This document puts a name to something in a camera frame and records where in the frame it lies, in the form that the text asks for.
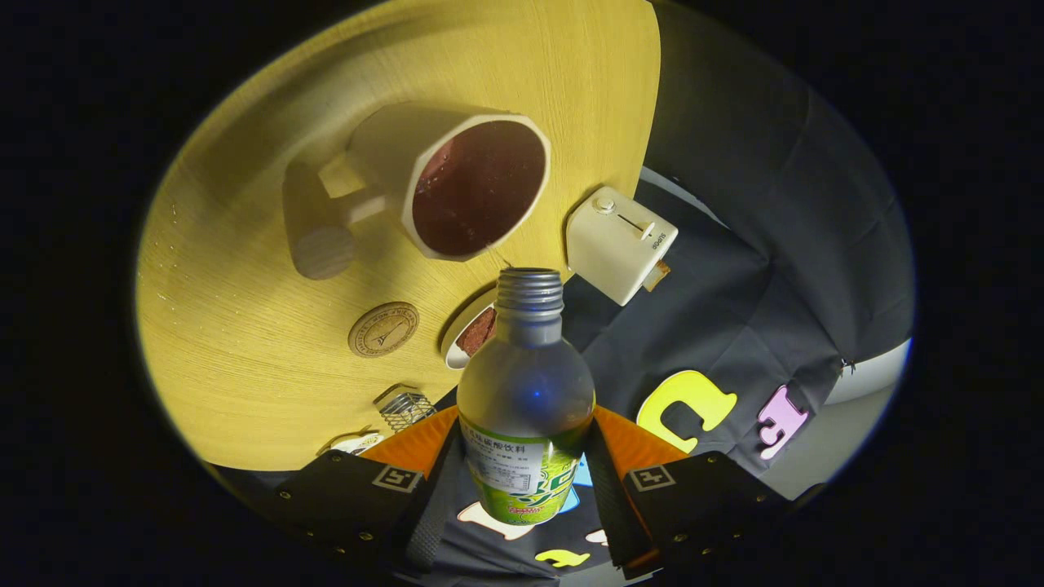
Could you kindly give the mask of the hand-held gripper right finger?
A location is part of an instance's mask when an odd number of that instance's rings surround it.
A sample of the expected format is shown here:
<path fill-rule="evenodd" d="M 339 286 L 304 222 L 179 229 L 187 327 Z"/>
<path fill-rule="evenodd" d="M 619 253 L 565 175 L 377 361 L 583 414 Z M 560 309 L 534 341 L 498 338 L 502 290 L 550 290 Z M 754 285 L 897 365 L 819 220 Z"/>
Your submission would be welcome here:
<path fill-rule="evenodd" d="M 719 451 L 689 456 L 597 406 L 584 445 L 616 569 L 657 582 L 764 582 L 754 560 L 823 492 L 787 499 Z"/>

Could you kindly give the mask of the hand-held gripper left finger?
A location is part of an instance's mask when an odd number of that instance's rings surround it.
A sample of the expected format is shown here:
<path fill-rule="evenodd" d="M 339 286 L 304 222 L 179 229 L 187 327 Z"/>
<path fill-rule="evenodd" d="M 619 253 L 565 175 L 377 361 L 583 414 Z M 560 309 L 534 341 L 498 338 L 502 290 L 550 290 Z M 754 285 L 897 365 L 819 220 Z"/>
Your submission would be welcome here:
<path fill-rule="evenodd" d="M 331 449 L 272 490 L 272 521 L 362 576 L 431 571 L 462 468 L 457 408 L 360 456 Z"/>

